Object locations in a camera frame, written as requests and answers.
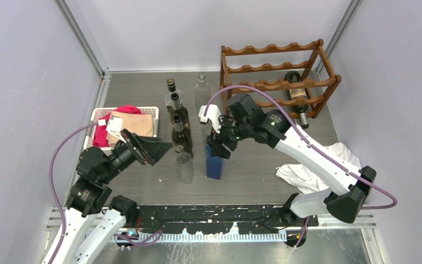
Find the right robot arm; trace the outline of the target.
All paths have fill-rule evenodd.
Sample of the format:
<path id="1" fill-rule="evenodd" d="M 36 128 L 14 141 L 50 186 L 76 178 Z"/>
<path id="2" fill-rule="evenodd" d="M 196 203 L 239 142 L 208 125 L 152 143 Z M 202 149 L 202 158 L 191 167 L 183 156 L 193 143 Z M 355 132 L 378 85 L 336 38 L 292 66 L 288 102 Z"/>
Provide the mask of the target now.
<path id="1" fill-rule="evenodd" d="M 221 114 L 214 104 L 199 110 L 200 122 L 213 127 L 207 137 L 213 157 L 228 159 L 239 141 L 251 138 L 294 158 L 327 185 L 325 190 L 288 198 L 281 210 L 288 225 L 296 226 L 304 218 L 320 214 L 345 223 L 355 221 L 370 193 L 368 184 L 375 180 L 374 169 L 349 164 L 316 141 L 305 142 L 298 134 L 300 127 L 291 125 L 282 111 L 265 113 L 246 93 L 231 98 L 227 108 L 230 116 Z"/>

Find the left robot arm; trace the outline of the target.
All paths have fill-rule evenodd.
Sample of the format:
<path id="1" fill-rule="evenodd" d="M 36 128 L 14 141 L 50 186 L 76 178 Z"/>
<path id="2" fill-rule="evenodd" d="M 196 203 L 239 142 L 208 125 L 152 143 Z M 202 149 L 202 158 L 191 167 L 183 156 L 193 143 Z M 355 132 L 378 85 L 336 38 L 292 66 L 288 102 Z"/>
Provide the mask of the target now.
<path id="1" fill-rule="evenodd" d="M 57 205 L 61 226 L 42 263 L 93 263 L 122 227 L 132 227 L 139 216 L 137 203 L 114 197 L 93 231 L 92 223 L 112 193 L 108 184 L 134 162 L 151 166 L 159 162 L 173 144 L 159 137 L 139 136 L 123 129 L 120 139 L 105 153 L 89 147 L 79 155 L 78 180 L 70 188 L 66 208 Z"/>

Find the dark green wine bottle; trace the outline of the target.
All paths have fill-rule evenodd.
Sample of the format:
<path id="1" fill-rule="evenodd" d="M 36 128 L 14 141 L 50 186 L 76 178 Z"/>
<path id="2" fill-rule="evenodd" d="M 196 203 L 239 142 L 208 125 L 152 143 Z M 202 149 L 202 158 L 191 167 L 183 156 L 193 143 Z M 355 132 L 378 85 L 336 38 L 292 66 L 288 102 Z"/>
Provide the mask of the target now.
<path id="1" fill-rule="evenodd" d="M 297 71 L 290 71 L 285 74 L 284 79 L 289 83 L 300 83 L 302 81 L 301 75 Z M 307 99 L 307 94 L 304 89 L 289 89 L 286 91 L 289 99 Z M 299 115 L 299 123 L 303 129 L 309 128 L 307 117 L 307 104 L 298 104 L 292 106 L 292 109 Z"/>

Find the blue square glass bottle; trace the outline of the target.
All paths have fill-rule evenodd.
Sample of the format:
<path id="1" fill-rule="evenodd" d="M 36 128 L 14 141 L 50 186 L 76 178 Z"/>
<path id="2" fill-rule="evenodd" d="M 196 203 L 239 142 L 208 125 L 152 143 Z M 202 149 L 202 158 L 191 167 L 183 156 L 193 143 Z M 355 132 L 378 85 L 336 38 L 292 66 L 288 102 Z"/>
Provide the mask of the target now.
<path id="1" fill-rule="evenodd" d="M 211 147 L 206 144 L 206 177 L 220 180 L 223 174 L 224 159 L 211 156 Z"/>

